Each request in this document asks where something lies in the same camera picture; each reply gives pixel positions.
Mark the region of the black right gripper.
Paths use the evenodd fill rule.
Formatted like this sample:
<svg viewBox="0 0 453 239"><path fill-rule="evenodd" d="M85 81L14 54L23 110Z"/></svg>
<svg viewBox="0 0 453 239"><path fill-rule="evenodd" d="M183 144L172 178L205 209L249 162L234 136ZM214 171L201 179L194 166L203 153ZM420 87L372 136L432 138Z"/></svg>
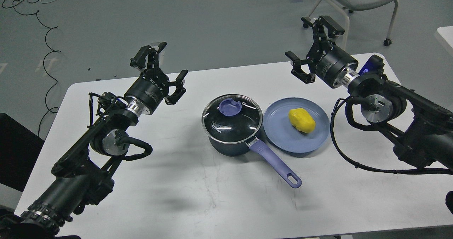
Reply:
<svg viewBox="0 0 453 239"><path fill-rule="evenodd" d="M345 29L327 15L319 16L314 22L309 17L302 17L301 20L303 26L311 27L313 32L313 43L308 55L322 55L316 65L316 75L332 89L347 87L358 77L356 72L358 61L335 44L334 39L345 34ZM300 59L292 51L285 52L285 56L292 62L292 75L304 84L315 81L315 73L306 73L302 70L303 65L309 67L313 65L312 59Z"/></svg>

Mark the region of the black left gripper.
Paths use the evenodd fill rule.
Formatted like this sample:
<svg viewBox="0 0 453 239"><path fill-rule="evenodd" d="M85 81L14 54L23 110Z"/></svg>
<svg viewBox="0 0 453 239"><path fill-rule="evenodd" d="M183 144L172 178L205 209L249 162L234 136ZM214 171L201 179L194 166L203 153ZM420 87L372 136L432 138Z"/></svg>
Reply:
<svg viewBox="0 0 453 239"><path fill-rule="evenodd" d="M183 85L188 70L182 70L175 81L169 81L160 68L160 53L167 45L167 42L155 42L143 46L131 58L130 66L138 69L141 74L126 91L124 98L128 102L136 100L141 103L142 114L152 115L163 99L167 105L175 105L186 92ZM171 95L168 94L169 87L175 87Z"/></svg>

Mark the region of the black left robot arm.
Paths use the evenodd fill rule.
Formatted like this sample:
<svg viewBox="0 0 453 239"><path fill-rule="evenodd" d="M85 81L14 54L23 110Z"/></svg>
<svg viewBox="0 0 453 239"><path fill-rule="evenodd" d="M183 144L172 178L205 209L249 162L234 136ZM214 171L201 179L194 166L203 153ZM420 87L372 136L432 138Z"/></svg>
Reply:
<svg viewBox="0 0 453 239"><path fill-rule="evenodd" d="M62 226L87 205L98 205L112 192L112 176L123 161L149 156L150 144L127 134L141 115L151 115L162 101L175 104L186 92L188 70L174 81L160 68L166 42L141 47L131 58L140 76L123 97L89 93L87 131L54 164L55 181L21 215L1 217L2 239L55 239Z"/></svg>

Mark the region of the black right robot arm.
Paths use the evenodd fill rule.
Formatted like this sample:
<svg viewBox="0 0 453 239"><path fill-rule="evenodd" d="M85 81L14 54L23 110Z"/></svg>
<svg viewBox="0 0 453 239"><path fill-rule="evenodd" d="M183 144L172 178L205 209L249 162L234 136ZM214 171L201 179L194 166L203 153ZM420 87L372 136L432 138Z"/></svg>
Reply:
<svg viewBox="0 0 453 239"><path fill-rule="evenodd" d="M348 97L335 104L330 135L338 153L356 168L390 174L452 174L452 112L390 80L384 59L371 55L361 67L352 55L335 44L345 30L329 16L301 18L312 29L313 41L305 58L293 52L292 74L305 84L316 79L328 87L345 87ZM376 131L392 143L392 151L409 169L378 169L346 156L336 142L334 121L340 107L347 122L362 131Z"/></svg>

